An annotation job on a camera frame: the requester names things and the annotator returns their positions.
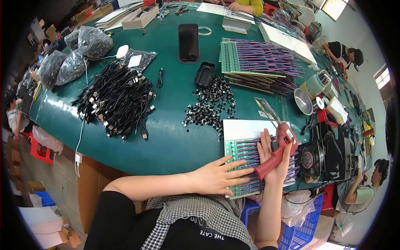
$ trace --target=tape roll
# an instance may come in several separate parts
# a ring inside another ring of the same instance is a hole
[[[199,35],[201,35],[201,36],[208,36],[208,35],[210,35],[211,32],[212,32],[212,30],[211,30],[209,27],[205,27],[205,26],[201,26],[201,27],[199,27],[199,29],[206,29],[206,30],[209,31],[208,33],[200,33],[200,32],[199,32]]]

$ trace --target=wall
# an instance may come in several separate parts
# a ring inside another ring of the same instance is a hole
[[[366,109],[372,108],[375,116],[375,147],[371,151],[372,163],[379,158],[387,158],[385,118],[386,110],[374,74],[385,64],[384,57],[368,24],[359,10],[346,7],[338,20],[334,22],[323,11],[316,14],[316,22],[322,24],[322,36],[328,42],[340,41],[342,44],[359,48],[364,54],[364,63],[357,72],[353,66],[348,71],[349,82],[360,93]],[[371,180],[373,169],[367,172]],[[345,244],[359,244],[372,224],[375,215],[386,192],[388,180],[378,189],[375,198],[362,213],[351,215],[354,219],[353,229],[343,238],[336,238],[337,242]]]

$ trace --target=black fan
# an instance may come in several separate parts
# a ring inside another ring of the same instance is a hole
[[[322,141],[311,141],[298,147],[299,158],[297,164],[300,166],[302,176],[318,177],[321,175],[321,167],[324,163],[324,151]]]

